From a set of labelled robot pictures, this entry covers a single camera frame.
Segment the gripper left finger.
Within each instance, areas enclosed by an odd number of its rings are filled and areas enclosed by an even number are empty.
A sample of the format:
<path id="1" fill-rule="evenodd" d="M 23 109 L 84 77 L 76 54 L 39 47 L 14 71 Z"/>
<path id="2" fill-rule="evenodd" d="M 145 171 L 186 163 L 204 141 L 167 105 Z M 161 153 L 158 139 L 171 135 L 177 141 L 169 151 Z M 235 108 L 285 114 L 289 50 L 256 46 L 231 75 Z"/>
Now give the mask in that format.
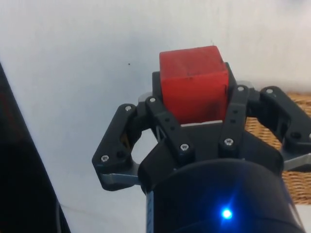
<path id="1" fill-rule="evenodd" d="M 195 149 L 182 131 L 177 119 L 163 103 L 160 73 L 152 73 L 152 94 L 137 106 L 123 104 L 116 110 L 93 158 L 99 174 L 121 173 L 134 166 L 131 152 L 146 129 L 151 129 L 158 142 L 169 149 L 169 156 L 178 165 L 189 164 L 195 159 Z"/>

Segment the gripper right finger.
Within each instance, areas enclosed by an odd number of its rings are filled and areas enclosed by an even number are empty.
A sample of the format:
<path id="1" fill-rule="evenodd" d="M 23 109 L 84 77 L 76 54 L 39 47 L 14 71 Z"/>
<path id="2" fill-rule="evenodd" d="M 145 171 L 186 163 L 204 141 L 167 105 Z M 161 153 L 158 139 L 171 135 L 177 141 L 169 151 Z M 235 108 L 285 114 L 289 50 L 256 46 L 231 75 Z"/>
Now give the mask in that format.
<path id="1" fill-rule="evenodd" d="M 280 152 L 246 132 L 248 117 L 256 118 L 292 157 L 311 151 L 311 118 L 276 86 L 257 91 L 237 84 L 229 72 L 229 97 L 219 139 L 223 157 L 279 157 Z"/>

